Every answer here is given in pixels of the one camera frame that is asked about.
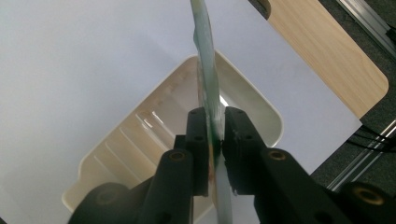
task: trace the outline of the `white paper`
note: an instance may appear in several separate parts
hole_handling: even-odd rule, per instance
[[[309,173],[361,124],[248,1],[207,1],[215,48],[276,107],[278,147]],[[190,1],[6,1],[0,7],[0,216],[66,223],[78,164],[196,54]]]

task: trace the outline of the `white surface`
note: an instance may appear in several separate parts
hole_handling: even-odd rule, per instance
[[[248,1],[207,7],[215,48],[280,112],[277,146],[313,172],[360,122]],[[196,53],[190,2],[3,1],[0,21],[0,216],[65,223],[81,158]]]

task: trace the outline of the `light wood surface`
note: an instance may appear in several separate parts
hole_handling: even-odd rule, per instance
[[[358,117],[388,91],[388,80],[318,0],[260,0],[270,24]]]

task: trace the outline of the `white plastic tray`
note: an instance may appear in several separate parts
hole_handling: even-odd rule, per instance
[[[280,115],[238,70],[216,55],[222,109],[247,112],[267,146],[280,139]],[[133,188],[153,176],[161,155],[173,147],[176,134],[185,133],[187,114],[198,107],[197,57],[186,59],[121,124],[84,157],[77,183],[63,195],[73,211],[93,188],[116,182]],[[194,220],[211,207],[210,198],[194,198]]]

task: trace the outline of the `wooden board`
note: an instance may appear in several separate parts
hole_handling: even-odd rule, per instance
[[[260,1],[270,5],[270,24],[358,118],[385,96],[387,78],[318,0]]]

